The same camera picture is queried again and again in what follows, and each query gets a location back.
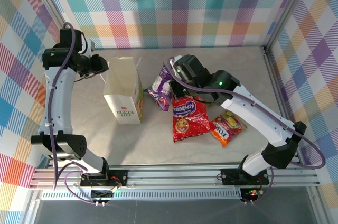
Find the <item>purple snack bag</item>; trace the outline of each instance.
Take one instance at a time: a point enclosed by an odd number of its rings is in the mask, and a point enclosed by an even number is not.
[[[149,94],[154,98],[159,108],[163,111],[169,110],[171,102],[171,91],[169,82],[172,80],[167,67],[163,65],[161,71],[155,79],[155,82],[148,88]]]

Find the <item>orange snack bag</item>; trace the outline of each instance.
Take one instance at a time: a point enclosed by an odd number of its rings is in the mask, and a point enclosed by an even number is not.
[[[226,110],[223,114],[212,121],[216,125],[216,129],[210,133],[218,139],[225,147],[237,134],[246,127],[231,111]]]

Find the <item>candy wrapper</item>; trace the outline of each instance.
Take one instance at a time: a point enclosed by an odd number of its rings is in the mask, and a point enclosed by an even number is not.
[[[188,97],[173,100],[174,142],[196,137],[216,129],[206,114],[205,105]]]
[[[154,98],[155,102],[159,108],[163,111],[169,110],[169,105],[171,102],[171,91],[169,82],[172,80],[166,66],[163,66],[159,72],[155,82],[150,88],[148,88],[148,93]]]
[[[222,146],[226,146],[236,135],[245,128],[243,124],[231,111],[225,111],[212,121],[216,125],[216,129],[210,133],[218,139]]]

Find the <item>white countertop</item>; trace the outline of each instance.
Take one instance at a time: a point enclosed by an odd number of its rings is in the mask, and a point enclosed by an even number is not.
[[[276,97],[259,47],[98,50],[99,55],[133,57],[144,88],[149,87],[162,68],[162,61],[176,55],[193,54],[210,73],[226,70],[260,101],[279,113]],[[173,163],[238,163],[267,144],[254,128],[248,128],[222,147],[210,133],[173,143],[173,112],[161,111],[144,94],[143,122],[119,125],[103,97],[100,76],[76,82],[72,95],[73,133],[84,135],[88,148],[104,157],[109,165]],[[209,120],[223,109],[208,108]]]

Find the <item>colorful plaid wallpaper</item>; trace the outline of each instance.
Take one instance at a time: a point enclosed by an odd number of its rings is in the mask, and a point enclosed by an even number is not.
[[[98,48],[258,46],[286,1],[55,0]]]
[[[288,112],[326,157],[318,174],[338,223],[338,0],[300,0],[273,54]],[[309,164],[320,161],[308,145],[302,152]]]
[[[59,30],[41,0],[0,0],[0,223],[18,223],[35,167],[44,111],[41,55]]]

